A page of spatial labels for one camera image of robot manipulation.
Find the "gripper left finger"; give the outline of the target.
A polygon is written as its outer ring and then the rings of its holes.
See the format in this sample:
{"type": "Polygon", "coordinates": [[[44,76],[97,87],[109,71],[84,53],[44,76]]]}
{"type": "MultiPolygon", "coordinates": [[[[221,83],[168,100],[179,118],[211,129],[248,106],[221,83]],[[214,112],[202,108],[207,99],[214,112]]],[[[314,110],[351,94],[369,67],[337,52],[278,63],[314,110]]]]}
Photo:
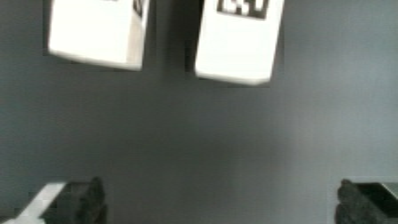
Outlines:
{"type": "Polygon", "coordinates": [[[8,224],[106,224],[102,182],[49,182],[8,224]]]}

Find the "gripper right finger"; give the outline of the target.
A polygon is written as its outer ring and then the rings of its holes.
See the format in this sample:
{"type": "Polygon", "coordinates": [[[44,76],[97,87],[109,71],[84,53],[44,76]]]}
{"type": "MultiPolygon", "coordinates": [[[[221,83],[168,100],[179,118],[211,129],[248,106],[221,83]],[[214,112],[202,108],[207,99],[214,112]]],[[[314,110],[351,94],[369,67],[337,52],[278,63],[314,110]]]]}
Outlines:
{"type": "Polygon", "coordinates": [[[398,182],[340,180],[333,224],[398,224],[398,182]]]}

